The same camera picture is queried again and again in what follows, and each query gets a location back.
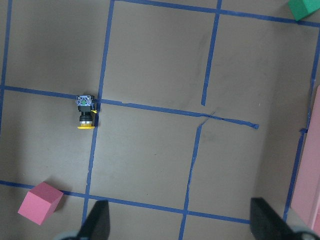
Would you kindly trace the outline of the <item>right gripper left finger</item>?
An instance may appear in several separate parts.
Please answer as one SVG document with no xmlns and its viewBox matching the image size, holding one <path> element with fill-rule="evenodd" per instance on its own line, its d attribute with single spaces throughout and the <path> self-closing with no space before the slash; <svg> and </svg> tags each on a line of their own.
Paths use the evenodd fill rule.
<svg viewBox="0 0 320 240">
<path fill-rule="evenodd" d="M 63 232 L 57 240 L 107 240 L 111 231 L 108 200 L 96 201 L 79 231 Z"/>
</svg>

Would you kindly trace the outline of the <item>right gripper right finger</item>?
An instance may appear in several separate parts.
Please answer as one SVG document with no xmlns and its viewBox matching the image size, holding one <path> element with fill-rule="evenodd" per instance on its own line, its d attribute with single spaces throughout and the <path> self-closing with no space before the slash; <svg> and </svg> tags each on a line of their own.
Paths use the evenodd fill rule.
<svg viewBox="0 0 320 240">
<path fill-rule="evenodd" d="M 314 231 L 289 226 L 263 199 L 250 199 L 250 230 L 256 240 L 318 240 Z"/>
</svg>

